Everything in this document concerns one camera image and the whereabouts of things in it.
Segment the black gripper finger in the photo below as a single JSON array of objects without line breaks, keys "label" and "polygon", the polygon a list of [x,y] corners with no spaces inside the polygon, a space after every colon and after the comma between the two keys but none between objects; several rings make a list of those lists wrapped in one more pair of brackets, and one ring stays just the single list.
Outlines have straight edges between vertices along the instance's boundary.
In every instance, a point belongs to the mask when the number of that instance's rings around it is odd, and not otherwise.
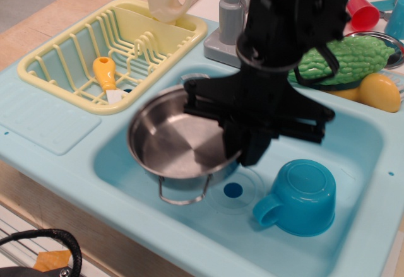
[{"label": "black gripper finger", "polygon": [[241,165],[250,166],[259,162],[272,139],[278,139],[279,134],[269,129],[250,129],[242,139]]},{"label": "black gripper finger", "polygon": [[225,121],[223,128],[223,145],[227,158],[238,158],[242,152],[242,128],[238,124]]}]

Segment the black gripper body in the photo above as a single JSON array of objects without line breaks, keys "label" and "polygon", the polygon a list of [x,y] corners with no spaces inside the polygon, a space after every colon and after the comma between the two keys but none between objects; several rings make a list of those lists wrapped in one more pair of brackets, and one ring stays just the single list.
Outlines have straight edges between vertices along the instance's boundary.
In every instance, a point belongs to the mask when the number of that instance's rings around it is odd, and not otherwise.
[{"label": "black gripper body", "polygon": [[288,73],[302,58],[289,44],[261,44],[243,33],[236,43],[240,70],[230,76],[187,80],[184,110],[192,115],[230,123],[238,131],[262,131],[320,143],[335,112],[300,94]]}]

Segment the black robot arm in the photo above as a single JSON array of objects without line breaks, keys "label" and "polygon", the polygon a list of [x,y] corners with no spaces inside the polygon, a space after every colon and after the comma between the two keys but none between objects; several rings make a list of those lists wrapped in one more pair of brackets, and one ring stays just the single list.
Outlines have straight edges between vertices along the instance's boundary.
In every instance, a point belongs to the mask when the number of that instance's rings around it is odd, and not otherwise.
[{"label": "black robot arm", "polygon": [[288,81],[302,56],[316,49],[334,77],[339,62],[327,44],[343,37],[348,0],[251,0],[236,43],[241,62],[231,76],[188,80],[188,114],[218,121],[227,155],[258,163],[272,139],[288,136],[320,143],[335,113],[303,96]]}]

